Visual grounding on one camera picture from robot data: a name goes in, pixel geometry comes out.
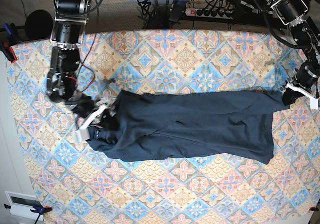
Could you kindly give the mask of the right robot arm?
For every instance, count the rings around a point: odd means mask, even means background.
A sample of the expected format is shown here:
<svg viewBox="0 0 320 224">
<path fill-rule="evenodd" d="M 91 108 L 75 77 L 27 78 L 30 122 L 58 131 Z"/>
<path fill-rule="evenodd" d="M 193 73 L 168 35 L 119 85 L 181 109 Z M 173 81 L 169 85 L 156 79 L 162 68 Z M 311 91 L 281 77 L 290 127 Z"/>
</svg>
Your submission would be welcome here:
<svg viewBox="0 0 320 224">
<path fill-rule="evenodd" d="M 99 104 L 78 89 L 78 74 L 87 68 L 80 58 L 78 46 L 84 39 L 88 15 L 98 10 L 101 0 L 54 0 L 55 19 L 50 41 L 55 45 L 51 53 L 50 69 L 46 79 L 46 95 L 51 102 L 63 103 L 73 112 L 75 119 L 82 118 L 81 128 L 97 126 L 108 128 L 111 115 L 108 108 Z"/>
</svg>

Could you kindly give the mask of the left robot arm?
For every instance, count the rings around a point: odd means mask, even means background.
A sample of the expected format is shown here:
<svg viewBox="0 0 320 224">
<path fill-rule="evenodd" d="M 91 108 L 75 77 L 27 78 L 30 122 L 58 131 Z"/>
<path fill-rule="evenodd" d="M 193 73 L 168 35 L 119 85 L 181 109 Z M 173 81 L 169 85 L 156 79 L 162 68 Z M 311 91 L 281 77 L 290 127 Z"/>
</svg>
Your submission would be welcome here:
<svg viewBox="0 0 320 224">
<path fill-rule="evenodd" d="M 282 86 L 284 105 L 295 103 L 303 96 L 309 99 L 311 109 L 320 108 L 320 92 L 316 90 L 312 94 L 312 88 L 318 88 L 320 78 L 320 31 L 309 17 L 309 5 L 307 0 L 253 0 L 257 8 L 262 12 L 265 24 L 272 36 L 280 43 L 300 49 L 306 56 L 306 61 L 295 70 L 293 77 L 286 80 Z M 280 21 L 289 28 L 295 41 L 292 44 L 279 37 L 273 30 L 267 14 L 273 11 Z"/>
</svg>

